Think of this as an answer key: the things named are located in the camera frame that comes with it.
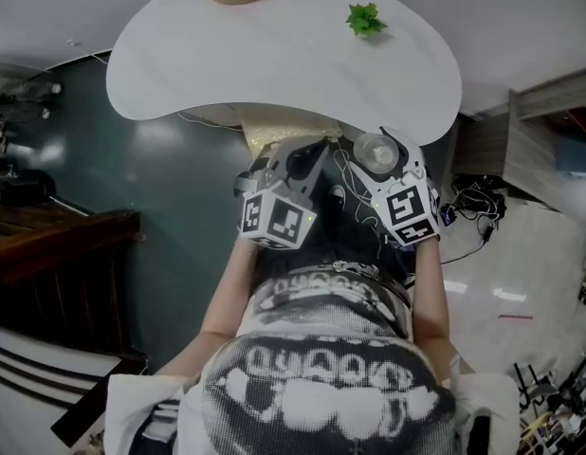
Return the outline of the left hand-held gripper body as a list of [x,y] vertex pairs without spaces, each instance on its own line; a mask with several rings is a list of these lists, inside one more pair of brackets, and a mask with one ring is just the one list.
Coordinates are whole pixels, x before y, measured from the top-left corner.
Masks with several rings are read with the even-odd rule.
[[239,231],[242,237],[269,249],[302,246],[317,213],[289,198],[290,189],[281,176],[285,150],[293,144],[315,141],[281,141],[266,145],[249,168],[237,175],[234,195],[242,199]]

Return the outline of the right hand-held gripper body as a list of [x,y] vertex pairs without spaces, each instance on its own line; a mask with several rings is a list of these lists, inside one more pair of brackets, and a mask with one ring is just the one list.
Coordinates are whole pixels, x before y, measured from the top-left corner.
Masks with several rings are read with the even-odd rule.
[[439,237],[438,202],[438,192],[422,167],[404,172],[398,180],[391,178],[373,194],[383,227],[402,246]]

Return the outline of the small clear glass cup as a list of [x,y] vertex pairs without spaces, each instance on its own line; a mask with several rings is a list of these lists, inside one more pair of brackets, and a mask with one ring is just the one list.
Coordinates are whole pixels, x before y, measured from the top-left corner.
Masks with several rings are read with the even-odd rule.
[[353,150],[356,161],[375,174],[390,173],[400,157],[396,142],[387,135],[362,134]]

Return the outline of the person's left forearm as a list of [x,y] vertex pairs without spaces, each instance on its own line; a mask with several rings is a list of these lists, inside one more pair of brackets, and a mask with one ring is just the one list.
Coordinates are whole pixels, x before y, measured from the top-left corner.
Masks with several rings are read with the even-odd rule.
[[235,338],[247,309],[257,254],[255,244],[237,239],[199,333],[156,375],[194,378],[221,347]]

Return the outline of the person's right forearm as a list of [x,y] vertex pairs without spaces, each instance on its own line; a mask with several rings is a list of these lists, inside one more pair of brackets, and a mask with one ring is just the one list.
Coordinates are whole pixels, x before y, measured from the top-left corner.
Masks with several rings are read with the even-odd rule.
[[416,248],[412,335],[439,381],[450,378],[450,365],[455,359],[459,361],[460,373],[474,373],[450,342],[449,334],[449,306],[439,241],[431,237]]

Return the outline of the white kidney-shaped table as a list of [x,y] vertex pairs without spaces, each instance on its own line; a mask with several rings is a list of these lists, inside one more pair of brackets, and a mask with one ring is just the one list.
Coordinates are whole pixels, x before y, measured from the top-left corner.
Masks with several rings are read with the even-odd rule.
[[[357,37],[349,5],[371,2],[388,27]],[[261,103],[394,128],[419,145],[449,130],[462,101],[448,44],[398,0],[152,0],[118,37],[106,87],[131,120]]]

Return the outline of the beige upholstered stool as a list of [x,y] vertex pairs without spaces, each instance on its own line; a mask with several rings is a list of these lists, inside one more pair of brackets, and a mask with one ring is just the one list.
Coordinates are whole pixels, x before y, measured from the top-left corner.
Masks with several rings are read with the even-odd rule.
[[342,136],[339,124],[322,116],[299,116],[276,118],[249,116],[241,119],[242,129],[253,159],[257,158],[266,145],[281,142],[292,137],[328,137],[336,139]]

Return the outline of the person's black trousers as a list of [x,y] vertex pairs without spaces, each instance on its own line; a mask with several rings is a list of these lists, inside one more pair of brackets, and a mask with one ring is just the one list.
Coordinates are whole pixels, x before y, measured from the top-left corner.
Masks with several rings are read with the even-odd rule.
[[293,251],[262,249],[258,254],[254,281],[272,277],[305,266],[330,264],[334,261],[372,264],[386,277],[404,282],[415,270],[414,254],[384,244],[367,224],[356,221],[354,214],[339,200],[330,196],[330,189],[341,181],[335,177],[335,167],[329,166],[319,176],[311,194],[318,206],[318,222],[311,227],[302,248]]

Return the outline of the grey wooden shelf unit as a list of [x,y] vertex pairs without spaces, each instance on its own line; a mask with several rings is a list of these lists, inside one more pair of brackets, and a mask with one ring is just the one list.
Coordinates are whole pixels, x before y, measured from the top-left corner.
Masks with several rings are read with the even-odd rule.
[[586,111],[586,69],[508,93],[505,109],[460,128],[452,162],[458,175],[498,177],[542,202],[575,186],[556,170],[561,132],[554,117]]

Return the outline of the small green potted plant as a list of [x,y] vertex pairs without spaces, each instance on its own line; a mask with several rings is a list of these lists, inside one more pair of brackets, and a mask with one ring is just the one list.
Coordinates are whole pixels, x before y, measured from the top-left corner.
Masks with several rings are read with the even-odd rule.
[[357,37],[369,38],[388,27],[379,18],[378,14],[376,3],[371,2],[366,5],[350,4],[349,15],[345,23]]

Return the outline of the person's printed shirt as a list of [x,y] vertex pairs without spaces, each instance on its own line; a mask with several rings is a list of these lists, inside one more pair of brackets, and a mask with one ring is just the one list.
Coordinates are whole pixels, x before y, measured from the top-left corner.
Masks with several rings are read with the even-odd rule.
[[349,273],[263,282],[200,373],[115,375],[106,455],[515,455],[519,396],[502,374],[439,381],[412,344],[410,300]]

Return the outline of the dark wooden furniture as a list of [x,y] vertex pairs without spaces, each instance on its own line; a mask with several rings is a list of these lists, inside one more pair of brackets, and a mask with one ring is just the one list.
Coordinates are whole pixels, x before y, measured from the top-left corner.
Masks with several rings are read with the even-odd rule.
[[0,326],[63,347],[133,356],[126,259],[130,209],[81,215],[44,203],[0,205]]

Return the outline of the black device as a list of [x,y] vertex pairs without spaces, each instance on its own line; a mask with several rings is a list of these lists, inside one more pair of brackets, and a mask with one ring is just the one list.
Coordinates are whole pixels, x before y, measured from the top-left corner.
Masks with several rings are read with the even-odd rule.
[[41,170],[19,170],[0,176],[0,205],[32,207],[56,195],[54,180]]

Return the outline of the white black-striped furniture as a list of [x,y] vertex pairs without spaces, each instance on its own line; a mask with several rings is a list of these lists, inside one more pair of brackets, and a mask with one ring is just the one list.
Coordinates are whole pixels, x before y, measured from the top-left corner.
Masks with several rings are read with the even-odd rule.
[[0,327],[0,455],[99,455],[103,413],[85,414],[74,442],[53,426],[119,364]]

